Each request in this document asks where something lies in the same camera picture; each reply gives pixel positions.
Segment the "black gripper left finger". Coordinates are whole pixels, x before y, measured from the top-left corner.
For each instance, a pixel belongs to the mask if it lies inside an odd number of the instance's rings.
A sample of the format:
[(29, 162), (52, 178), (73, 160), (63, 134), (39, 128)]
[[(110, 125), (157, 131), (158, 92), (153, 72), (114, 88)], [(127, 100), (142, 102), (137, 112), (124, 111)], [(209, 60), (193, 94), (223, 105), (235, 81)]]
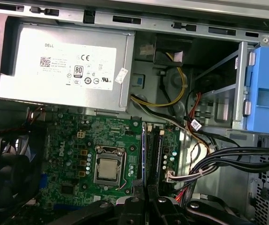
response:
[(52, 222), (51, 225), (143, 225), (145, 193), (142, 180), (132, 182), (131, 195), (121, 197), (117, 204), (98, 200)]

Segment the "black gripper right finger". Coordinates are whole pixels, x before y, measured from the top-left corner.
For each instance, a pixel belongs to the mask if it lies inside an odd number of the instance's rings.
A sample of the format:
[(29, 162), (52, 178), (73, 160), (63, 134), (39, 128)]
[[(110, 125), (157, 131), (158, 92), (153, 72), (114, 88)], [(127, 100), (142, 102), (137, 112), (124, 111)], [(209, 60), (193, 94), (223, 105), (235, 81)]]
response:
[(169, 198), (159, 196), (157, 189), (148, 186), (151, 221), (156, 225), (251, 225), (252, 222), (217, 209), (204, 202), (192, 200), (184, 208)]

